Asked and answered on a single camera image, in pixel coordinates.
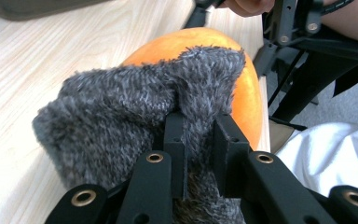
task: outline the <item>person's arm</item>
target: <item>person's arm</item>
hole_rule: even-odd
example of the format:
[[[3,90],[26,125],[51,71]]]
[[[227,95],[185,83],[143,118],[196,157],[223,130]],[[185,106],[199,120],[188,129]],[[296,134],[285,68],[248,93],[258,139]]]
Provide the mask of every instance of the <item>person's arm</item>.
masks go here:
[[[324,0],[328,6],[339,0]],[[229,7],[243,17],[269,12],[275,0],[226,0],[221,7]],[[322,17],[322,23],[347,37],[358,40],[358,0]]]

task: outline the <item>human hand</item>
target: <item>human hand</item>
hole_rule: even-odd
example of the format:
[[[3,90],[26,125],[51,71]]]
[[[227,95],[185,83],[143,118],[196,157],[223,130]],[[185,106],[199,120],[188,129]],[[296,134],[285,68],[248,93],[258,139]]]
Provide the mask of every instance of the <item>human hand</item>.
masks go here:
[[[251,17],[269,12],[275,0],[226,0],[219,7],[228,7],[236,14]]]

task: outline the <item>wooden table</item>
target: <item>wooden table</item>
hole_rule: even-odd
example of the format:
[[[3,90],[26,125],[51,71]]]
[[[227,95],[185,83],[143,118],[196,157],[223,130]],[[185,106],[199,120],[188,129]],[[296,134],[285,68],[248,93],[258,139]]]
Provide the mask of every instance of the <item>wooden table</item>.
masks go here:
[[[191,0],[116,0],[31,21],[0,19],[0,223],[41,223],[66,192],[31,121],[75,71],[119,65],[144,43],[179,30]],[[209,27],[254,57],[261,19],[211,11]],[[265,94],[265,79],[260,80]],[[268,123],[259,149],[269,150]]]

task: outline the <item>orange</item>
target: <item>orange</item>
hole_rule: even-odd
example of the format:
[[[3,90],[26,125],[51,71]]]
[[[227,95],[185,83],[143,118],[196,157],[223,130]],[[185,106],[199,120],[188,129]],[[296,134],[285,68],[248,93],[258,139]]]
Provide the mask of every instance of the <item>orange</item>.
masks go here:
[[[187,48],[217,46],[240,50],[241,46],[230,37],[214,29],[200,27],[180,30],[159,37],[137,49],[122,65],[157,63],[176,59]],[[232,118],[248,139],[252,149],[260,141],[262,129],[262,102],[258,78],[252,60],[245,53],[246,65],[236,81],[233,92]]]

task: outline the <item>fuzzy fabric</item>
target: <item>fuzzy fabric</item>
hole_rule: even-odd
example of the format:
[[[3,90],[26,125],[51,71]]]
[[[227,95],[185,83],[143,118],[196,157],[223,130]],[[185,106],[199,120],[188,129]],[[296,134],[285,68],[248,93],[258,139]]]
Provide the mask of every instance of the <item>fuzzy fabric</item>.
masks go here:
[[[240,201],[219,196],[211,138],[215,116],[231,112],[244,63],[243,51],[195,47],[172,61],[76,74],[39,111],[34,131],[68,189],[111,189],[131,177],[167,114],[179,109],[189,199],[173,202],[174,223],[243,223]]]

